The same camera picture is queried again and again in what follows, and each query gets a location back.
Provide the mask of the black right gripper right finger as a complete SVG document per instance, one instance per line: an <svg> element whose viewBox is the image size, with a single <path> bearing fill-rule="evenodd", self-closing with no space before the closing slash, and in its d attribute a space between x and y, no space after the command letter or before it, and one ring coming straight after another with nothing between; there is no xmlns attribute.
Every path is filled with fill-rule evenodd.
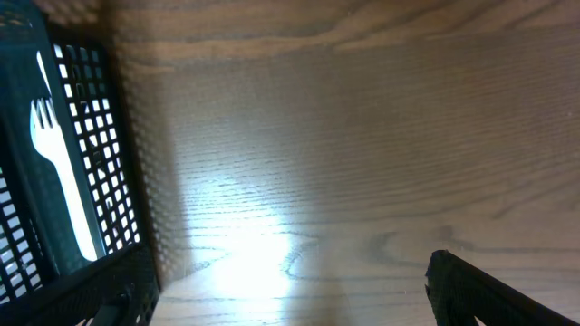
<svg viewBox="0 0 580 326"><path fill-rule="evenodd" d="M447 250L431 254L426 278L438 326L579 326Z"/></svg>

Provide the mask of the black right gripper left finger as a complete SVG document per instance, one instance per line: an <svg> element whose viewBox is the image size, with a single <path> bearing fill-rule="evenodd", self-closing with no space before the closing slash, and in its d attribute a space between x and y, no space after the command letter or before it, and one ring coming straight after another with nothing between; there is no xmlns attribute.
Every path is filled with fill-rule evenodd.
<svg viewBox="0 0 580 326"><path fill-rule="evenodd" d="M1 306L9 325L148 325L160 298L150 247L130 244Z"/></svg>

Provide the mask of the black plastic basket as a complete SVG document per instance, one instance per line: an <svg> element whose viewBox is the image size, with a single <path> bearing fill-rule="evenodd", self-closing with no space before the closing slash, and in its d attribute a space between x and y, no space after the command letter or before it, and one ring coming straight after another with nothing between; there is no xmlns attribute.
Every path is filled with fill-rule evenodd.
<svg viewBox="0 0 580 326"><path fill-rule="evenodd" d="M95 262L84 259L55 167L34 148L31 101L48 98L39 51L98 259L148 244L127 117L102 42L31 1L1 4L1 306Z"/></svg>

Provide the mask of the white plastic fork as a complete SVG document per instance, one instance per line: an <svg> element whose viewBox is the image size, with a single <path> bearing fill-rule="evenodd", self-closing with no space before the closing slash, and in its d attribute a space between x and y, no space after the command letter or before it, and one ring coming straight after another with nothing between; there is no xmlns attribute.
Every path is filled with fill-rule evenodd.
<svg viewBox="0 0 580 326"><path fill-rule="evenodd" d="M35 58L46 89L49 91L49 97L31 101L30 134L32 143L35 150L55 167L63 190L63 196L76 243L82 257L93 262L98 259L98 255L93 244L90 227L86 220L81 195L73 173L73 167L64 141L61 125L55 114L53 99L51 97L52 91L44 68L43 58L39 51L36 52Z"/></svg>

